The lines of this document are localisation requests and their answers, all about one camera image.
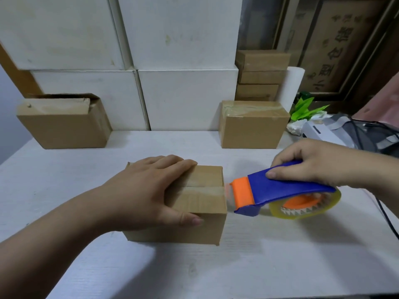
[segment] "tape gun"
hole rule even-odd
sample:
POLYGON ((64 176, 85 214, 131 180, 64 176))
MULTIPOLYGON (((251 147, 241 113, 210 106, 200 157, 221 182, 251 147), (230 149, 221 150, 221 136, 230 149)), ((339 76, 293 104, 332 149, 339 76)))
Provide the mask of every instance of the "tape gun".
MULTIPOLYGON (((281 166, 301 162, 290 161, 281 166)), ((272 168, 237 178, 230 183, 235 203, 234 213, 257 216, 261 207, 268 204, 274 217, 298 219, 324 213, 341 198, 341 192, 331 186, 268 179, 266 172, 270 169, 272 168)))

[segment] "wall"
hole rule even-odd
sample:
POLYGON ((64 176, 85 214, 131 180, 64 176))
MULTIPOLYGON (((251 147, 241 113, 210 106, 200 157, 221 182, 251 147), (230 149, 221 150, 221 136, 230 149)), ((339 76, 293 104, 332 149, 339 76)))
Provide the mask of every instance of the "wall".
POLYGON ((0 66, 0 164, 32 137, 15 116, 23 97, 0 66))

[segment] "person's left hand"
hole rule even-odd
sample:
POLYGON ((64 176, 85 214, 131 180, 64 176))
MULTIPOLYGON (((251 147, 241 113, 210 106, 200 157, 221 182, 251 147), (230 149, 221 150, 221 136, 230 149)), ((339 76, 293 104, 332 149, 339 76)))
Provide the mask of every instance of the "person's left hand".
POLYGON ((199 216, 164 204, 166 188, 196 164, 174 155, 139 160, 102 186, 88 191, 86 201, 107 231, 157 225, 198 226, 203 221, 199 216))

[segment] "table surface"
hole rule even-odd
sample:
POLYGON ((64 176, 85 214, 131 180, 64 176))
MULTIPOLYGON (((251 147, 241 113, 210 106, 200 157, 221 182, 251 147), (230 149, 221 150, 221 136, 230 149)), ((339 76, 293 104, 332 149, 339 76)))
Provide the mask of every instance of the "table surface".
MULTIPOLYGON (((280 146, 290 139, 285 135, 280 146)), ((226 183, 268 168, 279 150, 221 149, 217 132, 113 132, 104 149, 43 150, 29 141, 0 166, 0 240, 124 169, 177 154, 223 166, 226 183)), ((342 187, 300 221, 229 213, 220 246, 93 241, 49 298, 283 298, 399 292, 399 243, 372 196, 342 187)), ((388 212, 396 227, 399 220, 388 212)))

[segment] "person's left arm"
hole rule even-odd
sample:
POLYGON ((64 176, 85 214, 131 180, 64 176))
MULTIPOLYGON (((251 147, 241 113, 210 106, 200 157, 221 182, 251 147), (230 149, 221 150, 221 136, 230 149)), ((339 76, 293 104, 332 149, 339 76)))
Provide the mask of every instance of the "person's left arm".
POLYGON ((0 298, 46 298, 79 253, 104 233, 200 225, 197 215, 164 205, 165 189, 194 165, 177 156, 137 161, 0 243, 0 298))

